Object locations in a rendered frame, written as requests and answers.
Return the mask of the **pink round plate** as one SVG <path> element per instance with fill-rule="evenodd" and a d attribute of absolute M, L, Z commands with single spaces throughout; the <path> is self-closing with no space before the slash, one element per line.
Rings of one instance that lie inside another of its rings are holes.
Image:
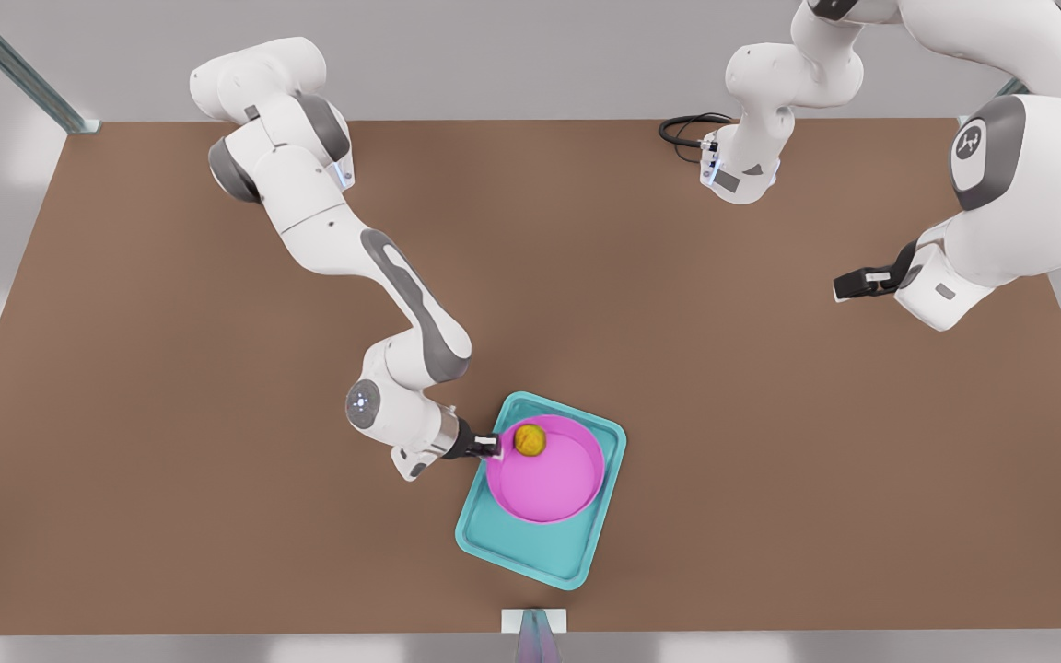
<path fill-rule="evenodd" d="M 523 428 L 542 431 L 542 450 L 526 456 Z M 500 454 L 484 463 L 490 494 L 505 512 L 533 524 L 563 523 L 584 511 L 605 483 L 605 452 L 589 428 L 563 415 L 518 420 L 498 437 Z"/>

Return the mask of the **teal rectangular tray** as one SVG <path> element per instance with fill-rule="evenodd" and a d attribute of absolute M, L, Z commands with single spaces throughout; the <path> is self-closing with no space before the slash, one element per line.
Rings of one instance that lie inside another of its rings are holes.
<path fill-rule="evenodd" d="M 560 590 L 586 582 L 608 512 L 627 436 L 614 421 L 577 411 L 543 396 L 518 391 L 498 412 L 498 435 L 518 420 L 540 414 L 563 415 L 592 431 L 605 453 L 606 477 L 589 507 L 563 523 L 533 524 L 504 511 L 490 494 L 481 463 L 460 511 L 455 537 L 460 549 L 489 563 Z"/>

